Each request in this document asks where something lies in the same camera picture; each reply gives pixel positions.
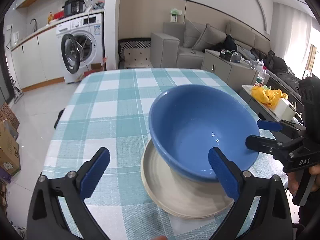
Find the washing machine control panel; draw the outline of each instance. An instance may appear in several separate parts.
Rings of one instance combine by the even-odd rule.
[[[91,24],[101,24],[102,14],[93,14],[72,20],[71,28],[76,29]]]

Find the sofa cushion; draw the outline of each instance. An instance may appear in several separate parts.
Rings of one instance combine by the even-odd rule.
[[[204,59],[204,53],[201,51],[193,51],[191,48],[179,47],[177,68],[201,69]]]
[[[254,48],[262,51],[265,54],[268,54],[270,50],[270,41],[255,34]]]
[[[251,29],[246,28],[239,23],[231,21],[227,23],[226,33],[237,41],[241,41],[251,47],[254,47],[254,33]]]
[[[196,41],[200,37],[201,33],[203,33],[205,29],[204,24],[190,22],[188,19],[184,20],[185,23],[185,31],[184,31],[184,43],[183,47],[192,48]]]
[[[196,44],[192,47],[192,49],[203,51],[204,49],[208,49],[213,45],[224,42],[226,37],[227,35],[224,32],[212,27],[207,23],[203,33],[198,38]]]

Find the water bottle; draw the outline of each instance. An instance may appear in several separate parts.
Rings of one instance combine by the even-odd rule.
[[[263,66],[262,70],[260,70],[256,83],[254,84],[255,86],[258,86],[258,87],[262,86],[264,79],[266,78],[266,69],[267,67]]]

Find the stack of plates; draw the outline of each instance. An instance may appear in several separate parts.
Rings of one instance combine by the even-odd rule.
[[[191,181],[171,170],[152,140],[142,156],[141,178],[151,199],[169,214],[181,218],[210,217],[234,202],[220,183]]]

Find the gray pillow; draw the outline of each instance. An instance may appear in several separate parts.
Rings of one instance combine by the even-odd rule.
[[[227,35],[212,27],[210,24],[207,23],[205,30],[198,38],[196,44],[192,47],[194,50],[203,51],[204,49],[208,49],[213,45],[218,44],[219,42],[224,42]]]
[[[185,31],[184,31],[183,47],[191,48],[198,40],[201,33],[204,31],[205,25],[200,23],[190,22],[188,19],[184,20],[184,24],[185,24]]]

